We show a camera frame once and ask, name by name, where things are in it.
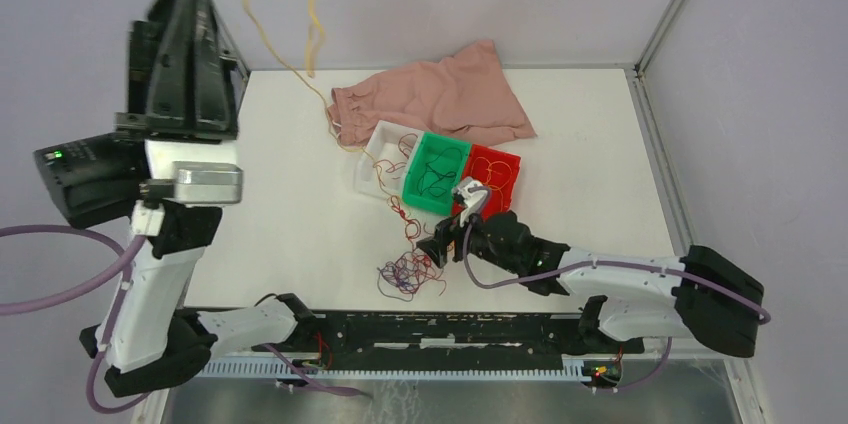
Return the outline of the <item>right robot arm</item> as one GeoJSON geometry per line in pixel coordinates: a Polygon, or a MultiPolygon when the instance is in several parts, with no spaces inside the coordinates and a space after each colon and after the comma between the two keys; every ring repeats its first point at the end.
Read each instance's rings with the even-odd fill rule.
{"type": "Polygon", "coordinates": [[[753,353],[768,314],[728,280],[733,265],[693,246],[682,257],[603,256],[534,236],[509,208],[503,143],[535,130],[495,45],[476,41],[323,93],[312,72],[257,72],[240,107],[246,184],[188,288],[195,305],[293,292],[340,309],[510,309],[583,300],[580,344],[602,352],[642,337],[693,337],[753,353]]]}

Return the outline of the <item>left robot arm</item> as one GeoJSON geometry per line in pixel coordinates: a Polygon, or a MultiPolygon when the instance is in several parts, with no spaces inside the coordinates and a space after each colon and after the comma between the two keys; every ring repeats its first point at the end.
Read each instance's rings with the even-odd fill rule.
{"type": "Polygon", "coordinates": [[[244,187],[235,63],[211,0],[156,0],[132,25],[127,64],[127,107],[113,131],[33,154],[72,228],[130,221],[110,309],[81,334],[95,369],[113,395],[128,397],[179,386],[235,351],[307,348],[314,323],[290,298],[228,311],[181,306],[224,209],[240,203],[244,187]]]}

